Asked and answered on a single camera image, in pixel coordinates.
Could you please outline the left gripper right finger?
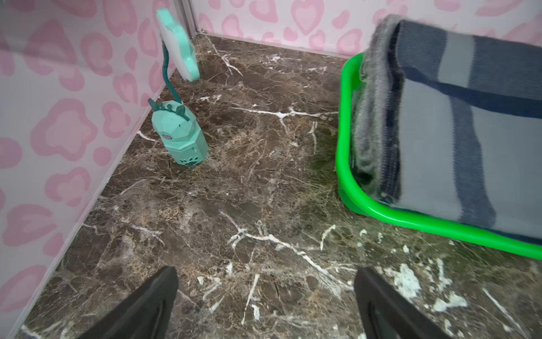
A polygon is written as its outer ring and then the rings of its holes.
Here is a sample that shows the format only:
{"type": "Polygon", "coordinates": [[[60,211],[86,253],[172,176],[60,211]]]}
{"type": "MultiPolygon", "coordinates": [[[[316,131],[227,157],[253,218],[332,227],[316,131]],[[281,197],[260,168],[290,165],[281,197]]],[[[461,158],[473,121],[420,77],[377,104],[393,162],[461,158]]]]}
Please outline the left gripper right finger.
{"type": "Polygon", "coordinates": [[[361,267],[354,292],[367,338],[449,338],[372,268],[361,267]]]}

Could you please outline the plain grey scarf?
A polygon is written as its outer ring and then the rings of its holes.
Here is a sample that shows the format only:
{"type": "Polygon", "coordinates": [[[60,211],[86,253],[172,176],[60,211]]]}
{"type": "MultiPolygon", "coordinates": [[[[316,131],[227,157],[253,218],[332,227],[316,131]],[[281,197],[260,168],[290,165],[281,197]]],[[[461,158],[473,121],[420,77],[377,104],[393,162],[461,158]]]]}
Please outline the plain grey scarf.
{"type": "Polygon", "coordinates": [[[385,113],[392,90],[388,51],[402,19],[399,15],[389,15],[376,26],[358,71],[365,87],[355,90],[352,96],[351,166],[369,196],[377,194],[381,183],[385,113]]]}

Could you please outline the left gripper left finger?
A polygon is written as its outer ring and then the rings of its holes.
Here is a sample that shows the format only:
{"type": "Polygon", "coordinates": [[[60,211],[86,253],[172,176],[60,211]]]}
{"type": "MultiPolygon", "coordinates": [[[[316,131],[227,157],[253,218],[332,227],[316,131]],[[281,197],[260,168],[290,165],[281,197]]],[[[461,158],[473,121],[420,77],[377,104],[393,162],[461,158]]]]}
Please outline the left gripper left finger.
{"type": "Polygon", "coordinates": [[[176,268],[164,266],[81,338],[164,338],[179,287],[176,268]]]}

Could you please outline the dark grey plaid scarf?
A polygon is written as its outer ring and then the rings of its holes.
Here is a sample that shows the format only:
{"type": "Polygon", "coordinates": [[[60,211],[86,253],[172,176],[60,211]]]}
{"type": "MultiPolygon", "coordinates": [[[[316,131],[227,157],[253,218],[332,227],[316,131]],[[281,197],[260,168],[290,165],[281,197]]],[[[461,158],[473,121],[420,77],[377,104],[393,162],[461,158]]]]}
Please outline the dark grey plaid scarf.
{"type": "Polygon", "coordinates": [[[378,198],[541,242],[541,48],[401,20],[378,198]]]}

